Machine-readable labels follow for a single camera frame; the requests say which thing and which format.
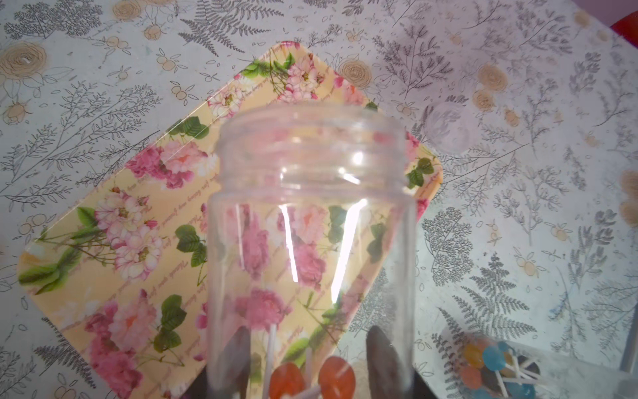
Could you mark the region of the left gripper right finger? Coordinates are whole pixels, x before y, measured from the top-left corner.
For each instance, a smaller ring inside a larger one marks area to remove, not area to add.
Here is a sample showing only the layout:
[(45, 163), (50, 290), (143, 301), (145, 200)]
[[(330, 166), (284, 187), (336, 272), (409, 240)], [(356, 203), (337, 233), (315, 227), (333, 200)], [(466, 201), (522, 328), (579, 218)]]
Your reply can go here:
[(378, 326), (367, 332), (368, 387), (372, 399), (412, 398), (413, 382), (407, 384), (397, 351)]

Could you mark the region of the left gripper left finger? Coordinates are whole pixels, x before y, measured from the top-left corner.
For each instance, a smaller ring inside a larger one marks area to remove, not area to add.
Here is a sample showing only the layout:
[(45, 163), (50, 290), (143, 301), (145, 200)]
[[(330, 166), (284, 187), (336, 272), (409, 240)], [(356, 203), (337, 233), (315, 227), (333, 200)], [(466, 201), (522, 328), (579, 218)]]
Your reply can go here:
[(201, 373), (197, 398), (246, 398), (251, 366), (250, 331), (240, 327)]

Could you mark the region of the clear jar orange candies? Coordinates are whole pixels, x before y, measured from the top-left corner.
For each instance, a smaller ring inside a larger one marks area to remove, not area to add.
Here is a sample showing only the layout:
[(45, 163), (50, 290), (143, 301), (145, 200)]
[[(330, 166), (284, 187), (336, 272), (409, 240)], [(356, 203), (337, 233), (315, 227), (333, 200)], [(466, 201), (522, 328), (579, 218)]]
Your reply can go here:
[(246, 398), (262, 398), (277, 324), (275, 368), (294, 363), (308, 389), (341, 357), (356, 375), (353, 398), (371, 398), (366, 338), (378, 326), (414, 390), (416, 202), (400, 123), (362, 106), (272, 105), (224, 123), (217, 150), (207, 364), (246, 327)]

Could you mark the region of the clear jar lid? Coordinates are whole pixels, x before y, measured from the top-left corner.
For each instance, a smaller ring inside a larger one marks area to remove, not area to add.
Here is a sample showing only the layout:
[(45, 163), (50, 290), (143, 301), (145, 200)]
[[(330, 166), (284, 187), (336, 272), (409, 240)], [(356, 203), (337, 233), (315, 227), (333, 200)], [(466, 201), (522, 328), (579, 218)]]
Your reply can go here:
[(464, 106), (442, 102), (425, 118), (425, 137), (439, 153), (460, 155), (476, 141), (470, 129), (471, 113)]

